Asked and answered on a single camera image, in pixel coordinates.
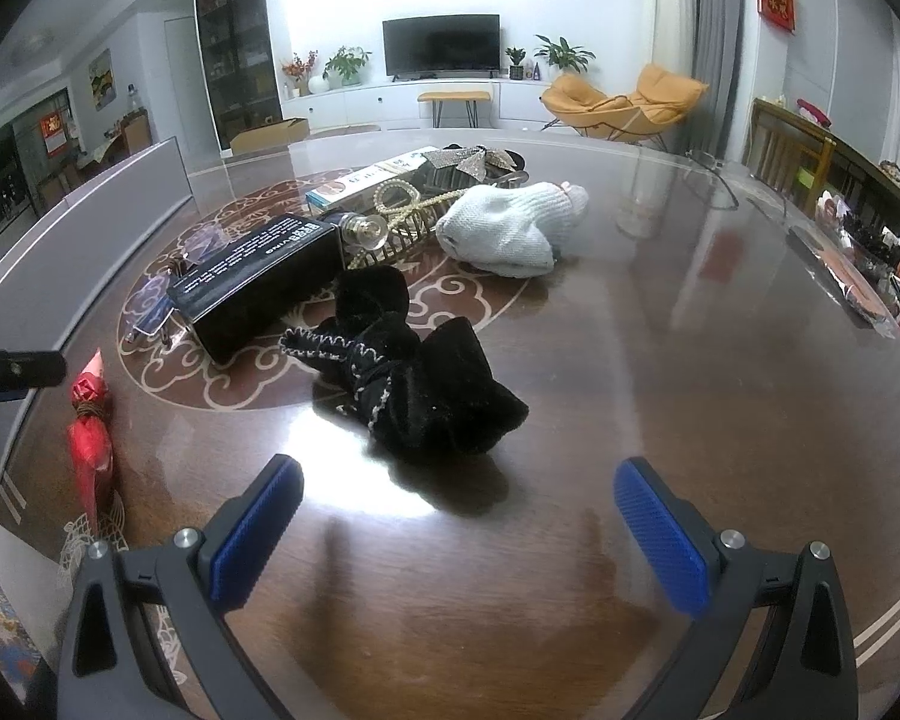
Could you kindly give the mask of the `red package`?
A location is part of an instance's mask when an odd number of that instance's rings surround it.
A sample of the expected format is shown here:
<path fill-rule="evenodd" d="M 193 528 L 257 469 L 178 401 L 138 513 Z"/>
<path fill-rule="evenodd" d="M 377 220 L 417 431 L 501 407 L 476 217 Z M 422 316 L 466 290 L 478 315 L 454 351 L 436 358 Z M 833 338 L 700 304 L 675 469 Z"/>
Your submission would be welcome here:
<path fill-rule="evenodd" d="M 105 377 L 102 349 L 97 348 L 69 388 L 74 419 L 66 429 L 69 457 L 80 505 L 92 535 L 113 497 L 115 450 L 110 437 L 112 395 Z"/>

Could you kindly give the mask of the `black rectangular box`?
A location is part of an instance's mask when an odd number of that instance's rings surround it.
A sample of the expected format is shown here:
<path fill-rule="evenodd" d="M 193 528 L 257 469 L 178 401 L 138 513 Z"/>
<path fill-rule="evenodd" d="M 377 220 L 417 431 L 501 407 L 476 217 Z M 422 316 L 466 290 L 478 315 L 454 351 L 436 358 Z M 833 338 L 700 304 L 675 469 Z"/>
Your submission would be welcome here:
<path fill-rule="evenodd" d="M 206 355 L 226 364 L 343 270 L 334 224 L 281 215 L 192 268 L 167 294 Z"/>

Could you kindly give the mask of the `glass perfume bottle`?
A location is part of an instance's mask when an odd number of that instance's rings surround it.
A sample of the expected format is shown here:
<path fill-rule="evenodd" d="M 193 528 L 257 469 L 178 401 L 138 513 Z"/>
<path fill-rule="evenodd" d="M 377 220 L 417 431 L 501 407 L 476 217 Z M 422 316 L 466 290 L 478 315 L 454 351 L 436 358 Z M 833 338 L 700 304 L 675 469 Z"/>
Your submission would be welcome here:
<path fill-rule="evenodd" d="M 347 249 L 374 250 L 382 249 L 390 234 L 390 227 L 383 216 L 363 215 L 354 211 L 336 211 L 323 216 L 325 223 L 340 234 L 341 242 Z"/>

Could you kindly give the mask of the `blue white toothpaste box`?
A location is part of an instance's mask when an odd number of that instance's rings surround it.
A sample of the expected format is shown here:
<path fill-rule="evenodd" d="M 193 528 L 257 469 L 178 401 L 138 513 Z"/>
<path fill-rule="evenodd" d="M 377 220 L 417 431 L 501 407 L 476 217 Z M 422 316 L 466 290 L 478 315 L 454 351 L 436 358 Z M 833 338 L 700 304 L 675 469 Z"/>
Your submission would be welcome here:
<path fill-rule="evenodd" d="M 305 192 L 307 206 L 317 216 L 370 208 L 374 204 L 374 193 L 380 185 L 393 179 L 406 181 L 425 163 L 425 156 L 432 151 L 436 151 L 435 146 L 423 146 L 329 179 L 317 188 Z"/>

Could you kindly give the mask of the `black glass display cabinet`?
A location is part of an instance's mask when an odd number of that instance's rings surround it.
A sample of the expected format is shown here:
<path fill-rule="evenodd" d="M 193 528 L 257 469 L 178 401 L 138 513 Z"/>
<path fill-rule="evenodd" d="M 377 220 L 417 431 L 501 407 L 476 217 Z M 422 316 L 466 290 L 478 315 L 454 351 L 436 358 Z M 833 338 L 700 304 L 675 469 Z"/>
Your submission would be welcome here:
<path fill-rule="evenodd" d="M 194 0 L 215 135 L 233 138 L 281 119 L 266 0 Z"/>

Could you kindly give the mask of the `red flower vase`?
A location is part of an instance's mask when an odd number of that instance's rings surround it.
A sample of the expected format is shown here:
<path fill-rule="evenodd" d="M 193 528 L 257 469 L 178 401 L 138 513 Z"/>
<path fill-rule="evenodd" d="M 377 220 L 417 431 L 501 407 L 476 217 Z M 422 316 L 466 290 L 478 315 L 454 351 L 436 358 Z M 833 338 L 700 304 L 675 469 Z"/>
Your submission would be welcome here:
<path fill-rule="evenodd" d="M 315 50 L 309 50 L 304 57 L 299 54 L 292 55 L 292 59 L 286 60 L 281 64 L 281 70 L 284 75 L 289 78 L 292 91 L 290 94 L 294 98 L 307 96 L 310 93 L 308 83 L 312 78 L 313 70 L 317 66 L 318 54 Z"/>

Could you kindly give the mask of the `green plant left of tv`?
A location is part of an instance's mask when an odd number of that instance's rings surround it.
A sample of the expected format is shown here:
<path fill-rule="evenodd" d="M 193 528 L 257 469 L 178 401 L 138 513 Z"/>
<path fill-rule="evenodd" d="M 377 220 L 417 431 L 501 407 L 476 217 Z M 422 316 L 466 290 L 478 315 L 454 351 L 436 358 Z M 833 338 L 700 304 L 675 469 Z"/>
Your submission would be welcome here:
<path fill-rule="evenodd" d="M 341 46 L 326 60 L 323 76 L 336 80 L 341 86 L 361 84 L 361 73 L 368 66 L 372 54 L 362 47 Z"/>

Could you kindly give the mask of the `green plant of tv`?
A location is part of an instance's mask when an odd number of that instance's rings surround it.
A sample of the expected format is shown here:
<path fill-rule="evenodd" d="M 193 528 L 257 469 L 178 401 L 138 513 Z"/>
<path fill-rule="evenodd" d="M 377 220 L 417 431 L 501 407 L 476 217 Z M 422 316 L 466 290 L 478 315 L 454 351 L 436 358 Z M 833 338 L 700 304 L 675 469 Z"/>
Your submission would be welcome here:
<path fill-rule="evenodd" d="M 368 66 L 372 54 L 362 47 L 341 46 L 326 60 L 323 76 L 336 80 L 341 86 L 361 84 L 361 73 Z"/>
<path fill-rule="evenodd" d="M 566 37 L 551 37 L 538 34 L 535 57 L 549 68 L 559 73 L 587 73 L 596 55 L 580 44 L 571 44 Z"/>

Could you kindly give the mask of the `wooden dining chair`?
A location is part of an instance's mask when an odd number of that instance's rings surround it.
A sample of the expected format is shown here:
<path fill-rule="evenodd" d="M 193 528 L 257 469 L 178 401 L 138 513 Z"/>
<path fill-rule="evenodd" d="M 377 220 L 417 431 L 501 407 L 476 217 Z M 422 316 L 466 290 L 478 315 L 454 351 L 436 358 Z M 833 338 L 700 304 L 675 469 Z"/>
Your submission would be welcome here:
<path fill-rule="evenodd" d="M 826 188 L 836 138 L 792 110 L 764 99 L 751 106 L 745 166 L 806 216 Z"/>

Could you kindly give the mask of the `wooden bench stool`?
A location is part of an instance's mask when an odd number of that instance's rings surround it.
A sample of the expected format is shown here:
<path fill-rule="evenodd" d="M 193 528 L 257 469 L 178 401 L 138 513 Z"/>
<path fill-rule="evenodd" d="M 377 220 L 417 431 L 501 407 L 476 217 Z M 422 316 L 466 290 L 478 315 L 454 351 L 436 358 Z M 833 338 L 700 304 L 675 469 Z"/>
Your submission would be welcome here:
<path fill-rule="evenodd" d="M 458 91 L 426 91 L 418 96 L 421 104 L 430 107 L 430 120 L 432 127 L 440 128 L 443 121 L 443 108 L 447 104 L 461 104 L 464 109 L 464 117 L 470 128 L 479 127 L 479 106 L 490 103 L 493 95 L 486 89 L 459 89 Z"/>

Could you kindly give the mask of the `orange lounge chair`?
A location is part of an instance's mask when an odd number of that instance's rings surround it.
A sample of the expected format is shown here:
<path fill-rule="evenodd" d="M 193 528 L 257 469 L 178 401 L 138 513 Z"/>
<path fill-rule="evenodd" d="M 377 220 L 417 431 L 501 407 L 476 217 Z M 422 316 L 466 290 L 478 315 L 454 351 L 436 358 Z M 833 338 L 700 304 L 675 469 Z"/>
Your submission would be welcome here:
<path fill-rule="evenodd" d="M 640 143 L 681 124 L 707 91 L 709 85 L 696 78 L 647 64 L 634 91 L 613 96 L 580 75 L 562 73 L 541 94 L 541 104 L 556 124 L 583 137 Z"/>

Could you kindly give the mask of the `small potted plant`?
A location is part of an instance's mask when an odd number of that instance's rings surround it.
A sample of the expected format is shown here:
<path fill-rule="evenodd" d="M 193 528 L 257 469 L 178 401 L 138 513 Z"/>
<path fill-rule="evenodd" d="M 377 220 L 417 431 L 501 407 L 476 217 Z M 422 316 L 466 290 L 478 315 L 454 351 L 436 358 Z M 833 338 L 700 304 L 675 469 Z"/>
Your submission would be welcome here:
<path fill-rule="evenodd" d="M 520 47 L 507 47 L 505 55 L 507 55 L 507 60 L 509 60 L 510 80 L 523 80 L 525 78 L 525 50 Z"/>

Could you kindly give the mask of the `green plant right of tv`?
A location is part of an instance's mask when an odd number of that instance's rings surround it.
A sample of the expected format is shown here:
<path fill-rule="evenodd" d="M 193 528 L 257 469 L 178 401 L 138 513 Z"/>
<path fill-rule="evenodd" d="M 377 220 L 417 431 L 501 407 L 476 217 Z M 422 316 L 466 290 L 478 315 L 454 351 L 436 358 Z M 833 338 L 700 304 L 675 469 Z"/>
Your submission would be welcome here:
<path fill-rule="evenodd" d="M 571 44 L 566 37 L 551 37 L 538 34 L 535 57 L 549 68 L 559 73 L 587 73 L 596 55 L 580 44 Z"/>

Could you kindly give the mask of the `white standing air conditioner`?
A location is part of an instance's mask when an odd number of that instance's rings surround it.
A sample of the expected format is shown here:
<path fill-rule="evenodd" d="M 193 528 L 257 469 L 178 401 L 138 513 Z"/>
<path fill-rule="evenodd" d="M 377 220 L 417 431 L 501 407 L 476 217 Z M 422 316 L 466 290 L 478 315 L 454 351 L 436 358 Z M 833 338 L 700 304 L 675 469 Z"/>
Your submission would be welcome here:
<path fill-rule="evenodd" d="M 642 0 L 645 64 L 691 76 L 696 50 L 697 0 Z"/>

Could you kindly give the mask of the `red wall hanging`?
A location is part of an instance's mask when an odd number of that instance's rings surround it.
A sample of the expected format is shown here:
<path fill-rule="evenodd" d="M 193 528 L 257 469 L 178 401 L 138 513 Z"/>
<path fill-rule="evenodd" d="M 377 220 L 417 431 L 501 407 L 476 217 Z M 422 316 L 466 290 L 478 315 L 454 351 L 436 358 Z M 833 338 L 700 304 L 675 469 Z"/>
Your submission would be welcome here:
<path fill-rule="evenodd" d="M 795 32 L 795 0 L 758 0 L 758 13 L 777 29 Z"/>

